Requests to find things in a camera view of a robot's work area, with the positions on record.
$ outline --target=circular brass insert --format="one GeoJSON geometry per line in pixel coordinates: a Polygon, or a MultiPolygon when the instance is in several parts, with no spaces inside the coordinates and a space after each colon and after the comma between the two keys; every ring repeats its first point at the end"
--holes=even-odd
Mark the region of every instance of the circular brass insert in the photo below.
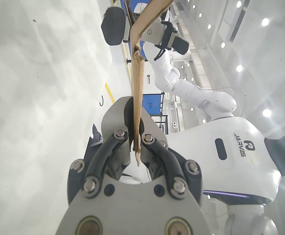
{"type": "Polygon", "coordinates": [[[102,224],[94,216],[84,218],[78,225],[76,235],[102,235],[102,224]]]}
{"type": "Polygon", "coordinates": [[[181,218],[171,219],[166,225],[166,235],[191,235],[188,223],[181,218]]]}

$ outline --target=blue panel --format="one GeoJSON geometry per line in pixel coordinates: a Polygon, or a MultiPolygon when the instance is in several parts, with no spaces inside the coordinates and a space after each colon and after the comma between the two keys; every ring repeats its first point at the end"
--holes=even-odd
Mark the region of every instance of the blue panel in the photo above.
{"type": "Polygon", "coordinates": [[[161,113],[161,94],[144,94],[142,96],[142,106],[149,115],[161,113]]]}
{"type": "MultiPolygon", "coordinates": [[[[150,0],[130,0],[130,8],[131,8],[132,11],[134,11],[134,9],[135,9],[137,3],[139,3],[139,2],[149,3],[150,0]]],[[[121,7],[123,8],[123,10],[125,11],[125,14],[127,15],[126,9],[125,9],[125,5],[124,5],[124,1],[123,1],[123,0],[121,0],[121,7]]],[[[140,47],[141,47],[141,53],[140,53],[140,54],[141,54],[144,58],[146,58],[145,52],[144,52],[143,49],[142,49],[142,47],[143,47],[143,41],[140,41],[140,47]]]]}
{"type": "MultiPolygon", "coordinates": [[[[130,8],[131,8],[132,11],[135,10],[135,7],[136,7],[137,3],[139,3],[139,2],[149,3],[150,0],[130,0],[130,8]]],[[[123,0],[121,0],[121,7],[126,12],[123,0]]]]}

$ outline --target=blue sign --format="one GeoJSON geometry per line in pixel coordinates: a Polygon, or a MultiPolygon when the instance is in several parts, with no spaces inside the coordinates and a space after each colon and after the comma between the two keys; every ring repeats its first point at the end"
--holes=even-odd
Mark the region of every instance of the blue sign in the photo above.
{"type": "Polygon", "coordinates": [[[142,106],[149,115],[159,115],[161,113],[161,94],[144,94],[142,106]]]}

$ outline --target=purple light strip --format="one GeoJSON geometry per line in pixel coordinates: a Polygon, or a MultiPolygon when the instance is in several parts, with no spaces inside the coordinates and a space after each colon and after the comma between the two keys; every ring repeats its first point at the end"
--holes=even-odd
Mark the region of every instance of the purple light strip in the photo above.
{"type": "Polygon", "coordinates": [[[231,194],[231,193],[218,192],[218,191],[203,190],[203,192],[204,192],[204,193],[209,193],[209,194],[219,194],[219,195],[225,195],[225,196],[250,198],[249,196],[245,196],[245,195],[231,194]]]}

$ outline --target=black oval slot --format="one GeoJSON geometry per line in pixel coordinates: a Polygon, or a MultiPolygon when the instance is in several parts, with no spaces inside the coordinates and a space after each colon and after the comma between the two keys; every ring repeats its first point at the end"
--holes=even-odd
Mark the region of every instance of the black oval slot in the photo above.
{"type": "Polygon", "coordinates": [[[216,145],[216,150],[217,150],[218,157],[221,160],[226,160],[227,159],[227,154],[226,154],[226,150],[225,150],[225,146],[224,146],[223,140],[221,138],[217,138],[215,140],[215,145],[216,145]]]}

